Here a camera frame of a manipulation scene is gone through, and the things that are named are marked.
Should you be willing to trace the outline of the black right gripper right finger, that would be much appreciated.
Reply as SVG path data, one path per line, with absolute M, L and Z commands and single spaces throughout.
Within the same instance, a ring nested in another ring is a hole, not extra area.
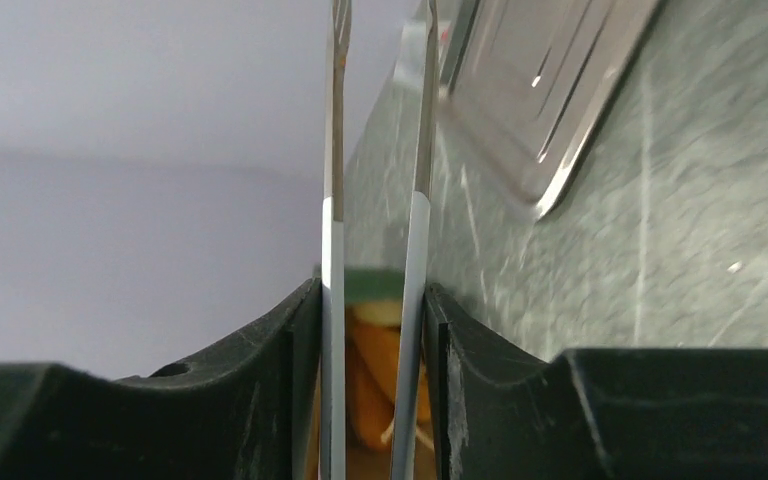
M 768 349 L 573 348 L 542 361 L 425 293 L 442 479 L 768 479 Z

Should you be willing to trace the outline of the green paper bag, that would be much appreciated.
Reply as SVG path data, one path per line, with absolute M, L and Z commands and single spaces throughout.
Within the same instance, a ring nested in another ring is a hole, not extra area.
M 344 274 L 346 305 L 401 300 L 404 273 L 390 268 L 347 267 Z

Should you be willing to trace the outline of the metal baking tray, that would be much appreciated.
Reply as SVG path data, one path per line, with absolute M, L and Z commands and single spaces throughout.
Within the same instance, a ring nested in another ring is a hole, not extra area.
M 440 112 L 527 216 L 541 219 L 564 194 L 658 7 L 461 2 L 448 31 Z

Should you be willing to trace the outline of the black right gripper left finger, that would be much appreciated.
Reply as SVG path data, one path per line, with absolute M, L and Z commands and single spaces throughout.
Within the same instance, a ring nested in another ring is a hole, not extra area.
M 147 377 L 0 363 L 0 479 L 301 479 L 316 450 L 318 279 Z

